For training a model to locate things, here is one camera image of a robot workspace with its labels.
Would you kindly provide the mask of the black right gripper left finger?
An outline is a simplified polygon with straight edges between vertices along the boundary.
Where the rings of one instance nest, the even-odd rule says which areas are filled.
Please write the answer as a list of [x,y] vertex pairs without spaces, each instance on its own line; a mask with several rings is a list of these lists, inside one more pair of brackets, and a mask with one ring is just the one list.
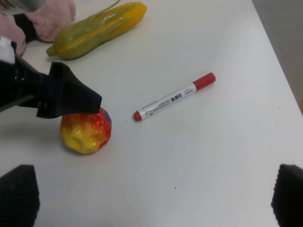
[[0,225],[32,227],[40,208],[33,165],[19,165],[0,178]]

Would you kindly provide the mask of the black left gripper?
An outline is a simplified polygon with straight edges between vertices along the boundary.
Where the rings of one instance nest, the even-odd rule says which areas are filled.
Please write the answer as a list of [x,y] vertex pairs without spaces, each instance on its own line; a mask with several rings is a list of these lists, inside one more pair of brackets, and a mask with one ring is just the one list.
[[80,82],[62,62],[52,62],[43,75],[37,97],[37,117],[57,118],[66,114],[97,114],[102,96]]

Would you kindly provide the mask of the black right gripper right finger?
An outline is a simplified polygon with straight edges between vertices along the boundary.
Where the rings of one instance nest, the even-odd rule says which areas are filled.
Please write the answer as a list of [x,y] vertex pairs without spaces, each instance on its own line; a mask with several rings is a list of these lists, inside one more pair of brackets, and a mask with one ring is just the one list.
[[303,170],[300,167],[280,165],[271,207],[280,227],[303,225]]

